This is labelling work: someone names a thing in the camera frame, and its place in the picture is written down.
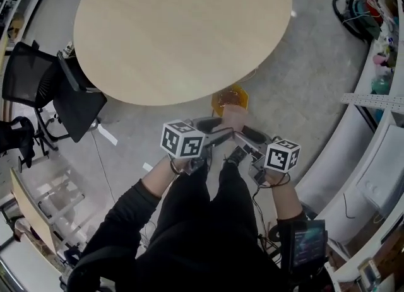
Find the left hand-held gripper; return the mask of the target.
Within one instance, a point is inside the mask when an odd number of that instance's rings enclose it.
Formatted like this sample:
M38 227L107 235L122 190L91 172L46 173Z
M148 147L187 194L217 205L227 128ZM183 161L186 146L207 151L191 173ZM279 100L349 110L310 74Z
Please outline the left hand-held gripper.
M212 130L222 123L221 117L196 119L196 128L181 120L163 124L160 147L166 152L170 168L176 175L193 174L208 159L208 149L233 138L233 129Z

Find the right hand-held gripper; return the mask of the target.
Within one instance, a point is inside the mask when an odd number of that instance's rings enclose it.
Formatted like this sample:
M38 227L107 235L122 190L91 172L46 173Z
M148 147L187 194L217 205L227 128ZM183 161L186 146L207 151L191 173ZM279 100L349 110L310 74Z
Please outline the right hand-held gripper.
M253 179L257 186L265 182L265 171L274 170L286 174L297 165L301 146L287 139L280 139L271 142L269 135L253 129L249 126L242 128L242 134L236 132L234 141L253 160L250 164L248 175ZM270 143L262 151L259 144Z

